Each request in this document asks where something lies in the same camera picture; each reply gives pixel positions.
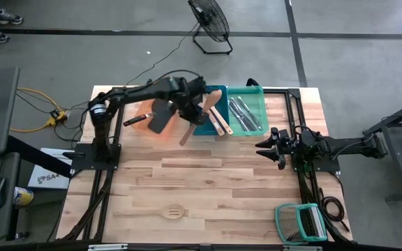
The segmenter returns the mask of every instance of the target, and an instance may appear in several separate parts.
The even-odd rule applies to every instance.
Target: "fan base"
[[[196,30],[195,35],[193,35],[193,42],[202,50],[202,53],[209,54],[209,55],[212,55],[212,54],[227,54],[227,55],[229,55],[232,52],[232,50],[234,49],[234,48],[232,48],[232,46],[231,46],[231,44],[229,42],[229,39],[226,38],[226,42],[228,42],[228,45],[229,45],[229,48],[230,48],[229,51],[226,51],[226,52],[207,52],[206,50],[204,50],[204,48],[195,39],[196,36],[198,36],[198,34],[200,33],[200,29],[201,29],[201,26],[198,27],[198,29]]]

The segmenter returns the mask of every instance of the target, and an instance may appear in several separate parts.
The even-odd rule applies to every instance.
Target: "yellow can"
[[[26,206],[31,203],[32,199],[34,199],[34,192],[28,189],[15,187],[15,190],[13,191],[14,205]]]

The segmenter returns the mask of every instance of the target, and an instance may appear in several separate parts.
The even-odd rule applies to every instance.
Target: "wooden utensil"
[[[221,90],[212,91],[209,95],[206,96],[206,102],[204,103],[204,107],[202,108],[202,112],[207,112],[211,107],[213,107],[221,98],[223,92]],[[187,139],[195,132],[196,125],[191,124],[190,128],[187,130],[186,134],[182,137],[181,141],[179,141],[179,145],[183,146],[186,144]]]
[[[125,212],[114,212],[114,215],[160,215],[169,220],[178,220],[184,216],[184,207],[179,204],[171,204],[160,209],[128,209]]]
[[[215,114],[216,118],[218,119],[218,122],[220,122],[220,124],[224,127],[224,130],[226,130],[226,132],[229,135],[234,134],[234,131],[232,130],[232,128],[228,125],[228,122],[226,122],[224,120],[224,118],[221,116],[220,112],[213,106],[212,108],[210,108],[210,110]]]
[[[207,111],[207,113],[209,114],[209,119],[212,122],[212,124],[214,125],[215,130],[218,133],[218,135],[223,136],[225,133],[224,133],[223,129],[221,128],[220,124],[218,124],[218,121],[215,119],[215,116],[212,114],[211,109],[209,111]]]

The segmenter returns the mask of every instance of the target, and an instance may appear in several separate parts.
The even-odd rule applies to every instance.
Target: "green grater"
[[[301,212],[310,216],[314,233],[306,235]],[[312,241],[326,241],[327,230],[317,204],[284,204],[276,208],[276,226],[282,241],[289,245],[300,245]]]

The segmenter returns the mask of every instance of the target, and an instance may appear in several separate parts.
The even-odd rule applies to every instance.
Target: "wooden table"
[[[112,87],[95,86],[92,98]],[[327,135],[318,89],[300,91],[307,126]],[[265,102],[269,127],[289,131],[283,96],[267,94]],[[127,105],[124,119],[133,118],[138,106]],[[182,147],[178,142],[187,128],[188,122],[178,121],[176,133],[166,142],[156,142],[132,127],[122,128],[121,164],[112,180],[103,242],[281,244],[274,209],[284,203],[301,203],[301,199],[290,160],[284,170],[278,170],[274,162],[255,153],[254,144],[269,133],[261,137],[196,136]],[[93,138],[87,116],[82,141]],[[94,171],[83,171],[71,180],[57,238],[66,235],[87,209],[93,177]],[[318,173],[318,183],[325,196],[344,202],[333,176]],[[186,209],[180,220],[119,215],[132,208],[175,203]],[[93,233],[98,212],[94,219]],[[352,238],[341,224],[336,226]]]

